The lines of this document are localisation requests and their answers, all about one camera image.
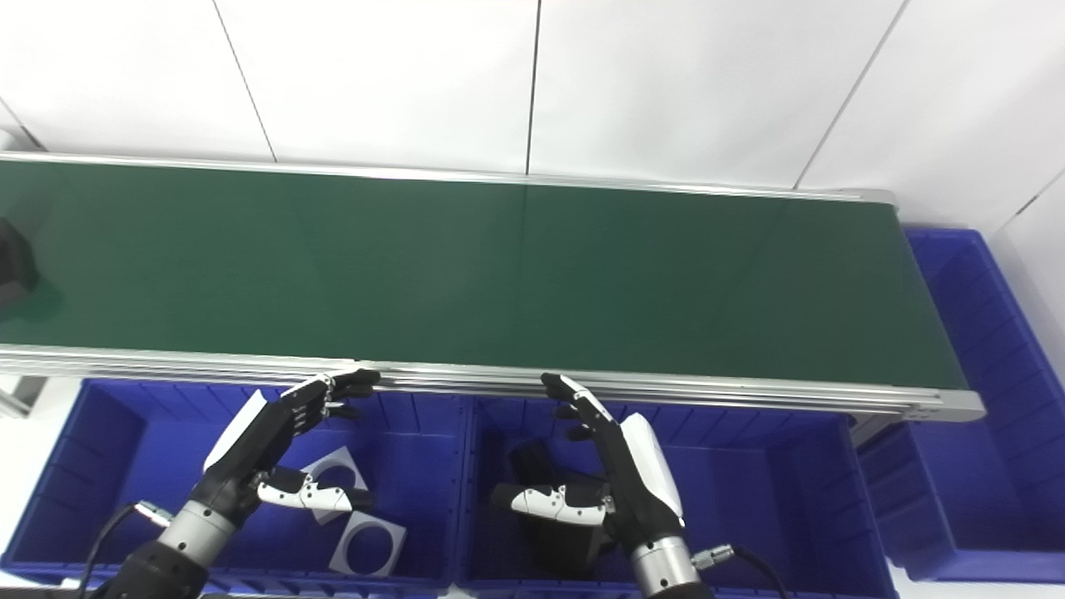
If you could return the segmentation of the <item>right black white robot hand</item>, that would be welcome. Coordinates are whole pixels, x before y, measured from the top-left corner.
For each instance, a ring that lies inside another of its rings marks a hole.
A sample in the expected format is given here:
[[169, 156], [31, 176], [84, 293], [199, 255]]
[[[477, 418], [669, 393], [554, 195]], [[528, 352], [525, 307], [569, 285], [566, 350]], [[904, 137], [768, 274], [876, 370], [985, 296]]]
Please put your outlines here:
[[544, 373], [548, 398], [559, 399], [576, 436], [596, 448], [607, 492], [579, 497], [562, 487], [496, 485], [491, 500], [517, 514], [570, 527], [602, 527], [628, 552], [684, 547], [685, 523], [676, 482], [642, 414], [617, 420], [590, 389], [560, 373]]

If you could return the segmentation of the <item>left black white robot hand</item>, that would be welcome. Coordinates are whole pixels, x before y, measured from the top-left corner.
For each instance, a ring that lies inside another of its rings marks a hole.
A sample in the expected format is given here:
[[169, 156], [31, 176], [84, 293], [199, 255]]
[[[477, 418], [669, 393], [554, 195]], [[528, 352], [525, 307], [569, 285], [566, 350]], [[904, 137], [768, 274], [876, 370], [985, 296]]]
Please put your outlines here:
[[380, 378], [375, 370], [335, 370], [296, 384], [277, 399], [255, 394], [251, 412], [236, 417], [213, 448], [190, 502], [236, 528], [264, 502], [321, 512], [370, 509], [375, 500], [368, 490], [322, 487], [314, 475], [280, 462], [297, 437], [327, 418], [357, 418], [360, 412], [349, 400], [372, 395]]

